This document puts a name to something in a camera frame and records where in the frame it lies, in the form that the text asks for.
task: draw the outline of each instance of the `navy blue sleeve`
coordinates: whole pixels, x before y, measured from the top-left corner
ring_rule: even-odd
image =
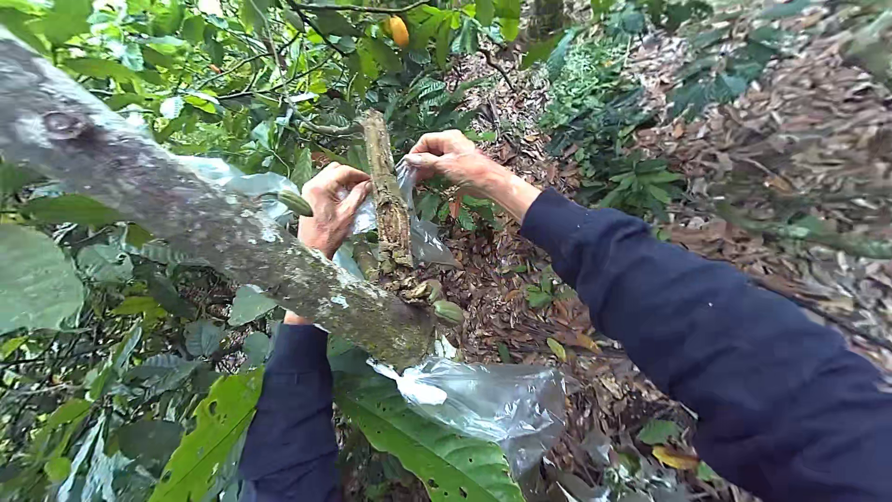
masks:
[[[766,501],[892,500],[892,395],[834,330],[641,220],[554,190],[521,233],[595,328],[699,415],[695,446],[725,479]]]
[[[243,502],[341,500],[326,342],[315,326],[279,328],[239,463]]]

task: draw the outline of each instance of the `cacao pod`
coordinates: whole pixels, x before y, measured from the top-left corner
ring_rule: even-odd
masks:
[[[434,302],[434,315],[453,324],[461,324],[465,320],[465,311],[461,307],[446,300]]]
[[[286,205],[288,209],[294,211],[295,214],[299,214],[300,216],[313,216],[313,208],[310,207],[310,203],[303,200],[303,197],[295,194],[291,190],[282,190],[279,192],[278,200]]]
[[[391,38],[396,45],[405,49],[409,46],[409,31],[406,29],[406,23],[402,21],[400,16],[393,16],[387,23],[391,29]]]

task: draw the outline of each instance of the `tree branch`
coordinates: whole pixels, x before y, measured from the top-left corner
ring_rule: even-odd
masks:
[[[414,4],[405,7],[363,7],[360,5],[314,5],[314,4],[298,4],[294,0],[285,0],[288,6],[295,11],[354,11],[357,13],[381,13],[381,14],[399,14],[411,11],[416,7],[427,4],[430,0],[418,0]]]
[[[198,178],[0,26],[0,155],[117,209],[172,247],[403,368],[433,342],[428,313],[356,279]]]

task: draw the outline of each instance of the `dry leaf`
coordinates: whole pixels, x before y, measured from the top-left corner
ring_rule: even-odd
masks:
[[[684,455],[667,447],[654,447],[654,456],[660,462],[676,469],[694,471],[700,465],[699,458]]]

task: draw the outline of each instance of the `clear plastic bag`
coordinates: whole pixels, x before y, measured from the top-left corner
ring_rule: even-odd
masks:
[[[529,364],[464,364],[428,357],[398,375],[400,393],[422,414],[499,444],[514,479],[539,463],[565,426],[566,385],[558,370]]]

